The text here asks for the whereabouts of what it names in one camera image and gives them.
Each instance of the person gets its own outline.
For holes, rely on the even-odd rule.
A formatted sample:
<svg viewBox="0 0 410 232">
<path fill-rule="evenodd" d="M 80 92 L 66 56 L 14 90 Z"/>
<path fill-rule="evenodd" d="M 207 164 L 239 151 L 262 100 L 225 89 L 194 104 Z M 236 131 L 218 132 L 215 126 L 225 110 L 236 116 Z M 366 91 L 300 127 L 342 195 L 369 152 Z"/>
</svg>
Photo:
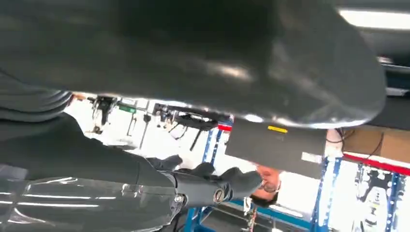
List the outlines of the person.
<svg viewBox="0 0 410 232">
<path fill-rule="evenodd" d="M 262 185 L 250 196 L 257 206 L 269 207 L 276 204 L 280 190 L 280 171 L 256 164 L 256 171 L 262 177 Z"/>
<path fill-rule="evenodd" d="M 101 125 L 95 125 L 93 132 L 97 134 L 101 134 L 103 132 L 103 128 L 108 121 L 108 116 L 115 107 L 116 103 L 118 102 L 118 98 L 116 97 L 107 97 L 107 96 L 97 96 L 96 98 L 96 105 L 97 108 L 94 109 L 95 112 L 101 110 Z"/>
</svg>

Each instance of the yellow sticker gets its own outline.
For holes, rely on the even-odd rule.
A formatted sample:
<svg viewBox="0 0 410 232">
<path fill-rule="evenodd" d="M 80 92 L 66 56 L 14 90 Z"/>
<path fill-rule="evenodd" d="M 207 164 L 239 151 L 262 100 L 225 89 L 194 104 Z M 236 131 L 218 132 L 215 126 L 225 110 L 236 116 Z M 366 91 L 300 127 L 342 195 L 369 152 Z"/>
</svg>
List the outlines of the yellow sticker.
<svg viewBox="0 0 410 232">
<path fill-rule="evenodd" d="M 287 129 L 274 127 L 274 126 L 268 126 L 268 130 L 277 131 L 277 132 L 280 132 L 280 133 L 287 133 L 288 132 Z"/>
</svg>

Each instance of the cardboard box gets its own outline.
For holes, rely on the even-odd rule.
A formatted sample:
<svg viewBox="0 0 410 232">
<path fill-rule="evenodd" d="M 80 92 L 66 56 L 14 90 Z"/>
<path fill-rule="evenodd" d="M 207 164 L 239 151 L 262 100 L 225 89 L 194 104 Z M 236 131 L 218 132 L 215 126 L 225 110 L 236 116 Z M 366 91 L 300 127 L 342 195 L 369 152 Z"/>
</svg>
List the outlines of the cardboard box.
<svg viewBox="0 0 410 232">
<path fill-rule="evenodd" d="M 354 130 L 345 140 L 343 150 L 410 163 L 410 132 L 386 128 Z"/>
</svg>

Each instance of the metal rivet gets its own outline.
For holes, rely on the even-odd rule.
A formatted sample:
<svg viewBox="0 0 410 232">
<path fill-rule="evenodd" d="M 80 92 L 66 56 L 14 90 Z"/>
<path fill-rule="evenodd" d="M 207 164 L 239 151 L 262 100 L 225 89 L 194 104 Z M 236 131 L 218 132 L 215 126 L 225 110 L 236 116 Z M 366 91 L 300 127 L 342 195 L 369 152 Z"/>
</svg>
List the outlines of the metal rivet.
<svg viewBox="0 0 410 232">
<path fill-rule="evenodd" d="M 217 189 L 214 193 L 214 202 L 220 203 L 223 201 L 225 198 L 225 193 L 223 192 L 223 189 Z"/>
<path fill-rule="evenodd" d="M 183 202 L 183 201 L 184 201 L 184 197 L 181 196 L 181 195 L 176 195 L 174 201 L 175 201 L 175 202 L 178 202 L 178 203 L 179 203 L 179 202 Z"/>
</svg>

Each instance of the green sign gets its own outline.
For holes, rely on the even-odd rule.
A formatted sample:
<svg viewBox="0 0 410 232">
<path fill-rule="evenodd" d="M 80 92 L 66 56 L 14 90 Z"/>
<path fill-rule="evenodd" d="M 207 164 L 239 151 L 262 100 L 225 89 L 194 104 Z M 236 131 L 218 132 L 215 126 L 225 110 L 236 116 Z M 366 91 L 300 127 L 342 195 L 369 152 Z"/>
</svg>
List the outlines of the green sign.
<svg viewBox="0 0 410 232">
<path fill-rule="evenodd" d="M 135 114 L 135 112 L 137 112 L 136 109 L 131 108 L 131 107 L 127 107 L 127 106 L 123 106 L 123 105 L 121 105 L 121 106 L 119 107 L 119 109 L 122 110 L 122 111 L 126 111 L 126 112 L 133 113 L 133 114 Z"/>
</svg>

